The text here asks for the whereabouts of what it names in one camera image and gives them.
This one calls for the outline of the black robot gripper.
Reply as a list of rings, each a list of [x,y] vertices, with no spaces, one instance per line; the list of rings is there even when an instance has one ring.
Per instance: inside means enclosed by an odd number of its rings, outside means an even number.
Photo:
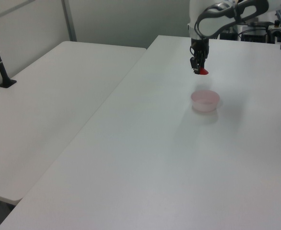
[[[191,67],[194,73],[205,72],[204,64],[209,54],[209,39],[191,39],[191,52],[193,57],[190,58]]]

